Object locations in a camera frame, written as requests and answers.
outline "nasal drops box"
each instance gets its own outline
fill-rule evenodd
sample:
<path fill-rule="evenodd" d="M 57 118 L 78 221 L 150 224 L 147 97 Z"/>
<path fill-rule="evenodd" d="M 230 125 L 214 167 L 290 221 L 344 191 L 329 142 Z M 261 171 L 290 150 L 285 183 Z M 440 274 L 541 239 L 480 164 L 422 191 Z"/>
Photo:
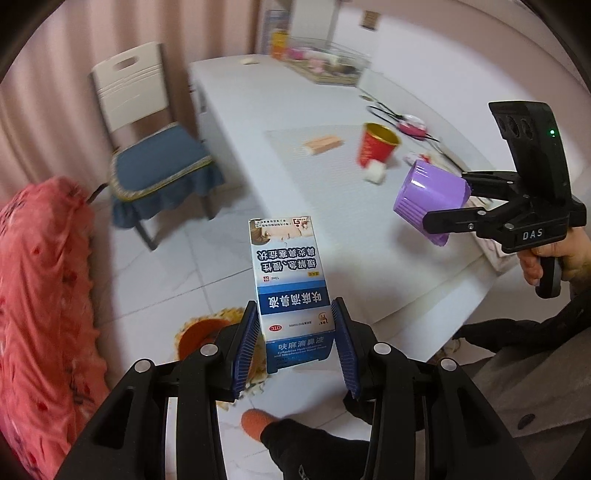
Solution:
<path fill-rule="evenodd" d="M 250 239 L 267 372 L 326 359 L 335 322 L 312 219 L 250 220 Z"/>

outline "tiled floor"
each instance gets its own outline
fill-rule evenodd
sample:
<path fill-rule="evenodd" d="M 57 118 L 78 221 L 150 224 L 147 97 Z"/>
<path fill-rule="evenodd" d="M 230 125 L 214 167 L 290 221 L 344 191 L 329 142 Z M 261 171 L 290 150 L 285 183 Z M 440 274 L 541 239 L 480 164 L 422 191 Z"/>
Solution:
<path fill-rule="evenodd" d="M 196 198 L 145 223 L 160 244 L 147 250 L 134 230 L 109 225 L 108 195 L 95 201 L 96 236 L 91 258 L 95 281 L 98 347 L 116 384 L 140 358 L 174 360 L 174 336 L 191 317 L 254 298 L 248 220 L 264 215 L 253 196 L 232 190 L 215 197 L 217 215 L 207 220 Z M 256 407 L 290 416 L 349 438 L 369 438 L 369 427 L 345 412 L 346 389 L 336 356 L 273 375 L 264 392 L 219 410 L 220 435 L 229 480 L 281 479 L 263 445 L 239 427 L 243 411 Z M 176 476 L 176 402 L 169 406 L 167 472 Z"/>

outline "wooden block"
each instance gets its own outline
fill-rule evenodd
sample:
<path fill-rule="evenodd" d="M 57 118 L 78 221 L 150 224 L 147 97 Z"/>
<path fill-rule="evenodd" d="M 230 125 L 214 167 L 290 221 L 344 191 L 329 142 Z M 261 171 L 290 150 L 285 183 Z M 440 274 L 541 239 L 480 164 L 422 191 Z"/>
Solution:
<path fill-rule="evenodd" d="M 343 141 L 336 135 L 326 135 L 325 137 L 315 138 L 304 144 L 304 147 L 310 155 L 318 155 L 331 148 L 340 147 Z"/>

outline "screw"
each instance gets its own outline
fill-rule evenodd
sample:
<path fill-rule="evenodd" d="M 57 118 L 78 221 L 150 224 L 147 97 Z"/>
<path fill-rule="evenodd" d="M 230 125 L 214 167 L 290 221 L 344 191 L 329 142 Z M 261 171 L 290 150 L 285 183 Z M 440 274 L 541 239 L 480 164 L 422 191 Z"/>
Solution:
<path fill-rule="evenodd" d="M 392 351 L 392 347 L 387 343 L 376 343 L 374 345 L 374 352 L 380 355 L 388 355 Z"/>
<path fill-rule="evenodd" d="M 203 356 L 213 356 L 217 353 L 217 345 L 208 343 L 207 345 L 203 345 L 199 351 Z"/>
<path fill-rule="evenodd" d="M 150 364 L 149 360 L 140 360 L 138 362 L 135 363 L 134 365 L 134 370 L 139 373 L 142 374 L 144 372 L 147 372 L 148 370 L 150 370 L 150 367 L 152 365 Z"/>
<path fill-rule="evenodd" d="M 441 368 L 448 372 L 453 372 L 457 368 L 457 363 L 451 358 L 444 358 L 441 360 Z"/>

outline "purple cup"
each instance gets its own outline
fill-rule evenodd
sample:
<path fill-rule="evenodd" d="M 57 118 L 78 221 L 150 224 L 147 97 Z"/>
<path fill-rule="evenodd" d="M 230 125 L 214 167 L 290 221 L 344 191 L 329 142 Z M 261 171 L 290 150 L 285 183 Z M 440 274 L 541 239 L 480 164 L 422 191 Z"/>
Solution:
<path fill-rule="evenodd" d="M 432 235 L 423 229 L 423 217 L 434 210 L 462 208 L 472 191 L 467 181 L 423 160 L 417 160 L 404 179 L 394 203 L 399 214 L 432 243 L 443 247 L 449 233 Z"/>

